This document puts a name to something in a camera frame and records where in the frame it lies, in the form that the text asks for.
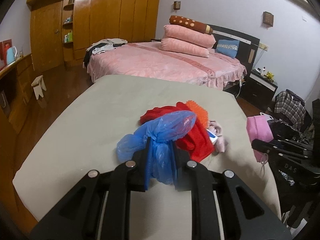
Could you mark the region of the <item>pink mesh bag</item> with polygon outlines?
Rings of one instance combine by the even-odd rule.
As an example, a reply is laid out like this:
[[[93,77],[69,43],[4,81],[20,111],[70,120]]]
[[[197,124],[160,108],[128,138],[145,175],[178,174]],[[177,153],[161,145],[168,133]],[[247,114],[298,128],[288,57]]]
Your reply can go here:
[[[264,115],[255,115],[247,118],[246,129],[249,136],[250,143],[255,139],[259,139],[263,142],[270,142],[273,140],[273,134],[267,122],[267,118]],[[264,166],[268,162],[268,156],[266,153],[261,153],[257,150],[253,150],[257,163],[261,164],[261,169],[264,170]]]

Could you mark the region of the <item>pink cloth rag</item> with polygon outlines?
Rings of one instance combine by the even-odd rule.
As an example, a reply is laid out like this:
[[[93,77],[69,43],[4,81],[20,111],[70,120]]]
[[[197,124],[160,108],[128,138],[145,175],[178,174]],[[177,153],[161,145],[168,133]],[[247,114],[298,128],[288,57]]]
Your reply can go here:
[[[217,121],[210,120],[209,121],[209,127],[207,128],[211,132],[213,132],[215,135],[219,137],[219,139],[216,141],[214,147],[215,151],[217,153],[224,153],[227,150],[228,142],[223,136],[223,129],[221,125]]]

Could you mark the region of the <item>red knit gloves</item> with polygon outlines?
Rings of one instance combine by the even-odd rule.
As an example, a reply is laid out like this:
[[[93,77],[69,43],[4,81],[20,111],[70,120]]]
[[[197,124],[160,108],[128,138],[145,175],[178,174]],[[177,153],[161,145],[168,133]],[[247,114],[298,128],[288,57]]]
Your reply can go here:
[[[164,114],[175,111],[191,111],[185,103],[177,102],[175,106],[155,107],[147,110],[146,113],[140,117],[140,124],[147,121],[159,118]],[[205,129],[196,117],[195,125],[183,138],[176,141],[177,147],[188,151],[192,160],[200,163],[203,159],[208,157],[215,150],[211,143],[207,129]]]

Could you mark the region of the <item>blue plastic bag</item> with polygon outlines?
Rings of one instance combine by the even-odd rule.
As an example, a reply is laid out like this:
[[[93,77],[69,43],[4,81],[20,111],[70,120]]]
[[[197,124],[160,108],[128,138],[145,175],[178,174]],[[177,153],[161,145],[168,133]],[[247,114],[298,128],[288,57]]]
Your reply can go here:
[[[191,111],[175,111],[148,121],[121,138],[116,146],[117,158],[123,163],[131,160],[135,152],[146,150],[145,189],[152,178],[170,185],[176,179],[177,170],[174,142],[190,132],[195,121],[196,114]]]

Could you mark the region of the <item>black trash bin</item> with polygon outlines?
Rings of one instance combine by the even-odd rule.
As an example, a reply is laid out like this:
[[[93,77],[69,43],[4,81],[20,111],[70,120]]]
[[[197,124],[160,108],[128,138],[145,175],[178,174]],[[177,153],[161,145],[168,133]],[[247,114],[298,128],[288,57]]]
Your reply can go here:
[[[287,123],[279,120],[268,122],[273,139],[288,139],[313,147],[313,154],[319,157],[319,128],[311,128],[311,137],[294,129]],[[282,213],[289,213],[286,223],[296,229],[302,220],[309,220],[319,203],[319,180],[300,180],[281,171],[273,171],[279,193]]]

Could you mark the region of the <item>plaid bag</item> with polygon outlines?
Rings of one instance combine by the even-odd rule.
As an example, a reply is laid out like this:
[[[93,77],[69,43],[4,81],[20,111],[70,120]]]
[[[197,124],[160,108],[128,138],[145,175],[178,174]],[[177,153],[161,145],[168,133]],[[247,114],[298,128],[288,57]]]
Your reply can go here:
[[[296,94],[289,90],[281,91],[276,95],[273,112],[285,116],[294,129],[300,130],[304,124],[306,109],[297,99]]]

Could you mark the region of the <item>yellow toy on nightstand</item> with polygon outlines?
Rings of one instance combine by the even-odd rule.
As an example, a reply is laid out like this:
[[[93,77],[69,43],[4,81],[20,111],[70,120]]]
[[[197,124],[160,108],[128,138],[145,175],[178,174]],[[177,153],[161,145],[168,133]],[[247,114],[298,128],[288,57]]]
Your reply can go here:
[[[274,80],[274,75],[271,72],[267,72],[265,77],[270,81]]]

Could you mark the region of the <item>black headboard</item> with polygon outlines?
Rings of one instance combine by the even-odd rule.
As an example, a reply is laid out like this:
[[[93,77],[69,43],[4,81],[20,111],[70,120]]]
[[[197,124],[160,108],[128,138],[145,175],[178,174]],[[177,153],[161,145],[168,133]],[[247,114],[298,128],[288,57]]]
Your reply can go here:
[[[210,24],[209,26],[213,29],[213,36],[216,40],[216,43],[213,45],[214,49],[216,49],[219,40],[239,41],[236,58],[246,67],[247,72],[250,73],[257,55],[259,38],[217,25]]]

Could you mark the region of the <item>blue cushion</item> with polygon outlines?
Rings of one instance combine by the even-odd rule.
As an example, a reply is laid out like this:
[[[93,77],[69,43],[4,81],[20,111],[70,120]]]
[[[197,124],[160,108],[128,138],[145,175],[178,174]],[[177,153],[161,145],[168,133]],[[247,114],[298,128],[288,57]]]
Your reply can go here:
[[[239,40],[218,40],[215,51],[234,59],[238,53],[239,44]]]

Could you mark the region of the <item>small white stool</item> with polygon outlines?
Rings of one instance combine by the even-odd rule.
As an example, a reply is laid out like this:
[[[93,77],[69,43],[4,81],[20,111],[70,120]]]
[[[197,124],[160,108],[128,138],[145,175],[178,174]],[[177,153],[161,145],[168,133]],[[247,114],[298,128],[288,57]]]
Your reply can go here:
[[[46,85],[44,83],[43,75],[40,75],[36,77],[33,82],[31,83],[31,86],[34,90],[35,98],[36,100],[39,100],[39,97],[44,97],[44,91],[47,90]]]

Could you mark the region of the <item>brown dotted bolster pillow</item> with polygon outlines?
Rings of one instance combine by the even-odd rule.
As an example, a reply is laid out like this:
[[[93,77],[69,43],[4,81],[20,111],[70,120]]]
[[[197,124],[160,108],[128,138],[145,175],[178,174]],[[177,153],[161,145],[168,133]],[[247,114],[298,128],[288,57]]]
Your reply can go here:
[[[198,31],[202,34],[212,35],[213,29],[210,25],[198,22],[186,17],[171,15],[169,18],[170,24],[175,24],[179,26],[186,27],[188,29],[192,29],[194,31]]]

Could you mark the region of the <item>bed with pink cover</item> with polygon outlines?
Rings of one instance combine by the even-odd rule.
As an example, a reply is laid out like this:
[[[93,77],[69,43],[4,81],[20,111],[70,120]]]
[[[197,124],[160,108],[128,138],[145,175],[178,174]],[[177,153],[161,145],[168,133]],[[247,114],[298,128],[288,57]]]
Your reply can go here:
[[[236,58],[209,50],[208,58],[163,51],[159,42],[128,43],[91,55],[85,65],[93,82],[105,75],[130,75],[223,90],[247,74]]]

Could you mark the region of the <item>right wall lamp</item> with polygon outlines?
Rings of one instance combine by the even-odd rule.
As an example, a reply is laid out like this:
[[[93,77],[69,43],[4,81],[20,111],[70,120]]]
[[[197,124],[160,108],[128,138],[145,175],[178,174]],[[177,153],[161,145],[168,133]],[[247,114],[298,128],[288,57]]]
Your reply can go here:
[[[263,21],[262,24],[265,27],[273,27],[274,15],[268,11],[263,12]]]

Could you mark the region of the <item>left wall lamp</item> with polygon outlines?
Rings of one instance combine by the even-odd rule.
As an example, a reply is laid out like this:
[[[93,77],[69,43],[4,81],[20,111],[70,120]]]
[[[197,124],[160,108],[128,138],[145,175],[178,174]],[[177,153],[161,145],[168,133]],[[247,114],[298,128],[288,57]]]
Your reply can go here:
[[[180,10],[180,8],[181,8],[181,2],[180,1],[174,1],[173,9],[174,10]]]

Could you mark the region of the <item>red picture frame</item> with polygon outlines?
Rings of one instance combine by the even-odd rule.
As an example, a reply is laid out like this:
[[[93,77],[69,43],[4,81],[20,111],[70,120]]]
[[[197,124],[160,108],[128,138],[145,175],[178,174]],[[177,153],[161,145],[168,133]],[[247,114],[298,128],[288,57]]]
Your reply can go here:
[[[11,64],[10,60],[7,60],[8,50],[12,47],[11,39],[1,42],[1,69]]]

